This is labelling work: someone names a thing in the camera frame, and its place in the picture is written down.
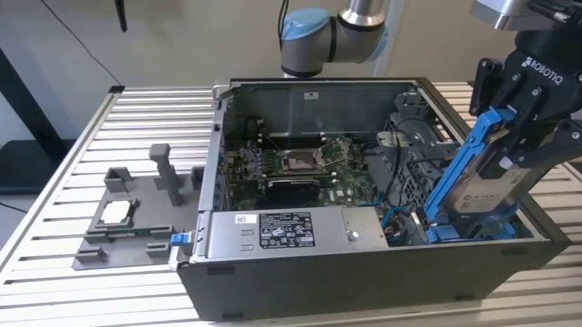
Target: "power supply label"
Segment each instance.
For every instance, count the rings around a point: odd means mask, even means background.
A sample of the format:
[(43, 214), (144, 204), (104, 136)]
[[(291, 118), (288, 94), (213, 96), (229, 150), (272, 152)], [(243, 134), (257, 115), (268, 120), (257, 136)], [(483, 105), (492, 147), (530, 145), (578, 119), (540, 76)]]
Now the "power supply label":
[(311, 213), (261, 213), (257, 220), (263, 249), (315, 246)]

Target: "cable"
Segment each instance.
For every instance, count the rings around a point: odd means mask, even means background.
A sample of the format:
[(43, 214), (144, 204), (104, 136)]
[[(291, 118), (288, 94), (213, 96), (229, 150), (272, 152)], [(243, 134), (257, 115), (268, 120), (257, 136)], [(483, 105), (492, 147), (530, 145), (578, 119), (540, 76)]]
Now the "cable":
[(279, 50), (283, 50), (283, 26), (284, 26), (284, 16), (287, 15), (288, 9), (290, 9), (290, 0), (283, 0), (281, 8), (279, 10), (279, 19), (276, 23), (276, 32), (279, 36)]
[(527, 3), (527, 7), (547, 19), (560, 23), (566, 28), (582, 28), (579, 0), (532, 0)]
[(95, 58), (95, 56), (92, 55), (88, 47), (84, 45), (81, 39), (79, 39), (79, 36), (76, 36), (73, 30), (67, 26), (67, 24), (64, 23), (64, 21), (59, 18), (59, 16), (56, 15), (53, 9), (48, 6), (48, 4), (44, 2), (44, 0), (39, 0), (44, 7), (47, 7), (48, 11), (51, 12), (51, 14), (55, 16), (56, 20), (61, 23), (61, 25), (64, 26), (64, 28), (69, 31), (71, 35), (76, 38), (76, 40), (79, 41), (80, 45), (83, 46), (83, 49), (87, 51), (89, 57), (95, 60), (95, 62), (101, 66), (101, 68), (104, 69), (104, 71), (109, 74), (111, 78), (115, 80), (115, 82), (117, 83), (117, 85), (121, 85), (121, 83), (119, 82), (119, 79), (115, 77), (115, 75), (109, 72), (108, 68), (103, 65), (103, 63)]
[(371, 203), (360, 203), (358, 205), (358, 207), (363, 207), (363, 206), (379, 206), (382, 204), (382, 195), (378, 196), (378, 202), (371, 202)]
[(388, 227), (388, 222), (390, 222), (390, 216), (392, 215), (392, 213), (395, 213), (398, 210), (403, 210), (402, 207), (396, 206), (395, 208), (391, 208), (388, 210), (388, 212), (386, 213), (386, 215), (383, 216), (382, 219), (382, 230), (386, 229), (386, 227)]
[(430, 123), (428, 123), (426, 120), (419, 119), (419, 118), (415, 118), (415, 117), (404, 118), (404, 119), (400, 120), (400, 121), (396, 123), (396, 125), (394, 126), (392, 133), (394, 133), (394, 139), (395, 139), (395, 141), (396, 141), (396, 154), (395, 154), (394, 165), (392, 165), (392, 178), (390, 179), (390, 182), (388, 182), (388, 185), (387, 185), (387, 188), (386, 188), (386, 191), (384, 191), (384, 194), (386, 194), (386, 198), (384, 198), (384, 199), (386, 199), (386, 201), (387, 201), (387, 204), (388, 204), (392, 208), (398, 208), (398, 205), (394, 205), (394, 204), (390, 202), (390, 190), (392, 189), (392, 186), (394, 186), (394, 183), (395, 183), (395, 180), (396, 180), (398, 169), (400, 168), (400, 155), (402, 155), (400, 140), (398, 139), (398, 134), (396, 134), (396, 133), (399, 132), (399, 130), (398, 130), (398, 126), (400, 126), (400, 124), (402, 124), (404, 121), (422, 121), (423, 123), (426, 123), (426, 124), (432, 128), (432, 125), (430, 125)]
[(436, 163), (435, 163), (435, 161), (436, 160), (440, 160), (440, 161), (443, 161), (443, 158), (440, 158), (440, 157), (432, 157), (432, 158), (423, 158), (423, 159), (416, 159), (416, 160), (410, 160), (408, 161), (408, 164), (411, 163), (411, 164), (415, 164), (415, 163), (420, 163), (420, 162), (428, 162), (428, 164), (434, 167), (434, 169), (436, 169), (436, 171), (439, 172), (439, 173), (444, 173), (444, 170), (443, 170), (443, 168), (440, 168), (439, 166), (436, 166)]
[(8, 209), (12, 209), (12, 210), (20, 211), (21, 213), (28, 213), (28, 211), (25, 211), (24, 209), (16, 208), (15, 206), (11, 206), (9, 204), (5, 204), (3, 202), (0, 202), (0, 206), (4, 206), (4, 207), (7, 207)]

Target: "motherboard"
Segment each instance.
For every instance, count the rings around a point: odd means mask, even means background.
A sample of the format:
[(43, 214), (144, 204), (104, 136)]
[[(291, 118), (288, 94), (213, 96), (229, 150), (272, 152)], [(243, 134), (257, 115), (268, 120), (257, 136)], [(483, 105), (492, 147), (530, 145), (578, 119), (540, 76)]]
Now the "motherboard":
[(360, 142), (348, 136), (304, 141), (264, 136), (227, 151), (231, 210), (364, 206), (378, 201)]

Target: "black stand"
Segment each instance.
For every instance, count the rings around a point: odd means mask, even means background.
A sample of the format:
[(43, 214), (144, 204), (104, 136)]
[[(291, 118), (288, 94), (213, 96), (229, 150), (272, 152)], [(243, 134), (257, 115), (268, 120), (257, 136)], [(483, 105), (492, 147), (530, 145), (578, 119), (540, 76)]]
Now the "black stand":
[(1, 49), (0, 92), (36, 139), (9, 141), (0, 149), (0, 195), (37, 194), (75, 140), (59, 137)]

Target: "floor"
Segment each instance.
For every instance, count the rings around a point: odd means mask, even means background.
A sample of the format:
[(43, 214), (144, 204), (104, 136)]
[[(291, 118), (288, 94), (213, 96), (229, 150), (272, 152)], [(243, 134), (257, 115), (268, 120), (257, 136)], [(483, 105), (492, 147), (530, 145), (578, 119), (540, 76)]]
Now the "floor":
[[(23, 210), (33, 205), (36, 196), (0, 196), (0, 202), (15, 206)], [(16, 226), (20, 224), (20, 220), (24, 217), (24, 213), (11, 208), (0, 206), (0, 248), (3, 248), (9, 236), (12, 235)]]

